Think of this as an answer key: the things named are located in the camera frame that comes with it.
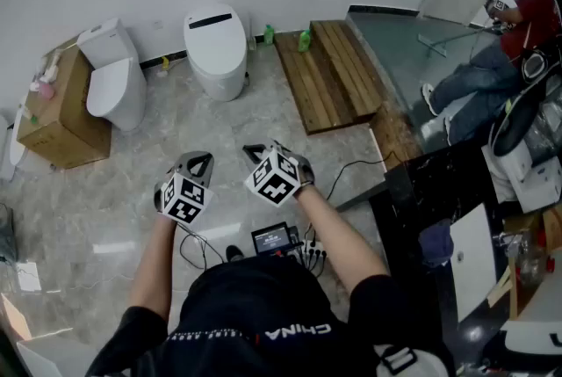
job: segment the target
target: black shirt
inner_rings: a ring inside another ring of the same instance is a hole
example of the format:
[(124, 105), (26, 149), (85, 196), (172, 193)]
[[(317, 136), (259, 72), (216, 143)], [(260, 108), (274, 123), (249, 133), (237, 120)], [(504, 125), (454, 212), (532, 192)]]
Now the black shirt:
[(408, 313), (395, 282), (375, 276), (357, 285), (342, 323), (306, 268), (253, 257), (204, 272), (170, 335), (156, 313), (129, 308), (87, 376), (375, 375), (374, 344), (431, 352), (450, 372), (443, 343), (423, 337)]

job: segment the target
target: green bottle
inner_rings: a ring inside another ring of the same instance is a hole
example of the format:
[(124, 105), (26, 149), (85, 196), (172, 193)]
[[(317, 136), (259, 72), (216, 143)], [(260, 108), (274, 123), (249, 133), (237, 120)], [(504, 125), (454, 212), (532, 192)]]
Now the green bottle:
[(275, 32), (273, 31), (273, 27), (271, 25), (265, 26), (265, 31), (263, 32), (263, 41), (265, 44), (273, 44), (273, 35)]
[(310, 30), (306, 29), (299, 36), (299, 52), (306, 52), (310, 47)]

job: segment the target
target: red shirt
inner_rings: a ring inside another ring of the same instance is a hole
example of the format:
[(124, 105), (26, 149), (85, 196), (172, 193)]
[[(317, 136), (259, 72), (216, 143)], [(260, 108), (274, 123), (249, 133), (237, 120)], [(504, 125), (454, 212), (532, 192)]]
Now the red shirt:
[(523, 51), (527, 34), (527, 48), (534, 49), (562, 29), (554, 0), (515, 0), (515, 3), (523, 16), (523, 22), (501, 36), (501, 48), (511, 60)]

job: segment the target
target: sneaker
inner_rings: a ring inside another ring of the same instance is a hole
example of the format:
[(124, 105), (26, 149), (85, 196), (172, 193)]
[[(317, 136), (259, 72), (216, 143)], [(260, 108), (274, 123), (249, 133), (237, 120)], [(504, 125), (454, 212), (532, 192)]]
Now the sneaker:
[(450, 135), (450, 116), (445, 116), (445, 118), (443, 119), (443, 123), (445, 125), (445, 132), (447, 134), (447, 144), (451, 145), (450, 144), (450, 138), (449, 138), (449, 135)]
[(230, 263), (231, 261), (238, 261), (244, 259), (244, 254), (240, 249), (236, 246), (228, 246), (227, 247), (227, 261)]
[(428, 108), (429, 108), (429, 111), (431, 112), (431, 114), (433, 114), (434, 116), (437, 116), (436, 111), (431, 106), (431, 102), (429, 102), (429, 96), (431, 96), (432, 92), (433, 92), (433, 86), (431, 86), (429, 83), (424, 83), (421, 86), (421, 96), (423, 97), (423, 100), (425, 100), (425, 103), (428, 105)]

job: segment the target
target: marble floor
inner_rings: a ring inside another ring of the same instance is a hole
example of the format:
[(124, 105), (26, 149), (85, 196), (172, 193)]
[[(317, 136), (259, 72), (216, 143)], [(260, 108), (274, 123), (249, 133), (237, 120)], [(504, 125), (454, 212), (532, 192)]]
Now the marble floor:
[[(113, 130), (108, 159), (42, 177), (18, 170), (10, 183), (1, 184), (0, 200), (15, 214), (19, 261), (37, 264), (41, 289), (22, 291), (17, 273), (0, 264), (0, 292), (24, 315), (33, 337), (68, 330), (62, 335), (101, 348), (112, 335), (155, 218), (155, 182), (180, 153), (206, 150), (215, 157), (210, 185), (215, 199), (193, 229), (208, 236), (221, 254), (233, 243), (247, 255), (253, 255), (252, 230), (287, 221), (302, 235), (307, 221), (294, 201), (277, 209), (246, 190), (242, 182), (250, 170), (241, 156), (244, 144), (269, 136), (308, 157), (325, 194), (345, 163), (380, 158), (367, 125), (306, 137), (273, 47), (249, 53), (249, 86), (227, 103), (206, 96), (187, 61), (172, 65), (164, 78), (155, 69), (145, 72), (145, 119), (131, 133)], [(350, 166), (331, 201), (343, 202), (382, 179), (380, 165)], [(368, 205), (345, 216), (382, 249)], [(201, 273), (178, 253), (184, 236), (178, 229), (170, 328), (177, 325), (186, 290)], [(118, 246), (120, 251), (112, 252)], [(191, 239), (184, 254), (201, 263)], [(209, 250), (206, 255), (209, 265), (220, 261)], [(348, 299), (329, 265), (320, 282), (335, 313), (345, 319)]]

